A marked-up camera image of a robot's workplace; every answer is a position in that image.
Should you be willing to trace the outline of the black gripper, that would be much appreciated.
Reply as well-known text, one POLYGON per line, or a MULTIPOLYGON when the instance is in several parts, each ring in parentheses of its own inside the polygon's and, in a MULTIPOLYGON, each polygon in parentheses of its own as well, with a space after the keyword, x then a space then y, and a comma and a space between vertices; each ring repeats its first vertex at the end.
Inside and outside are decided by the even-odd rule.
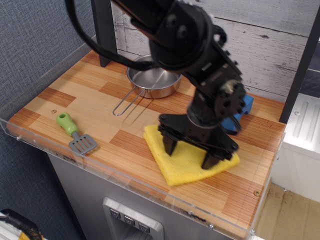
POLYGON ((203 127, 193 123, 186 114, 162 114, 158 130, 163 136, 165 152, 171 156, 178 141, 206 150, 201 168, 209 170, 220 161, 230 161, 238 144, 219 126, 203 127))

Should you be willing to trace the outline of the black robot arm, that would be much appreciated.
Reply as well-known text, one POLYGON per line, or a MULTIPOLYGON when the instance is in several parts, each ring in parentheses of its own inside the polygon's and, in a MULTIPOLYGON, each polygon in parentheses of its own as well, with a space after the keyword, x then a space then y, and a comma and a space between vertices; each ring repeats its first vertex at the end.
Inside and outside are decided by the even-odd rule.
POLYGON ((152 59, 194 86, 186 114, 162 114, 159 131, 167 154, 179 141, 206 151, 205 170, 230 160, 238 149, 222 129, 245 106, 241 71, 223 50, 226 34, 201 8, 181 0, 117 0, 115 4, 149 39, 152 59))

